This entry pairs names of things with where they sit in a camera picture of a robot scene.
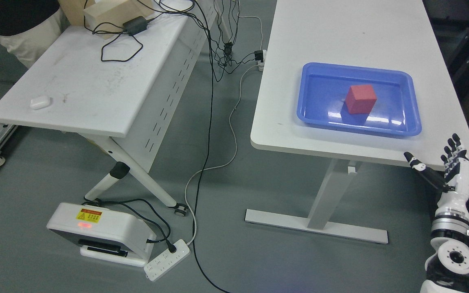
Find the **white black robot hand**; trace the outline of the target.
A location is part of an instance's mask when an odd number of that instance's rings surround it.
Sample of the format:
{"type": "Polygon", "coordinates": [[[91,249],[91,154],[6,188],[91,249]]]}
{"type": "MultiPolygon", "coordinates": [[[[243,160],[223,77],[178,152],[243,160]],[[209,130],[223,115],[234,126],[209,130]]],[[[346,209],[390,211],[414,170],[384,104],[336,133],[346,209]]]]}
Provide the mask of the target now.
{"type": "Polygon", "coordinates": [[[467,149],[456,133],[448,139],[441,156],[445,171],[441,175],[428,165],[404,152],[406,161],[426,182],[436,189],[441,197],[437,202],[435,218],[451,216],[453,219],[469,224],[467,202],[469,200],[469,158],[467,149]]]}

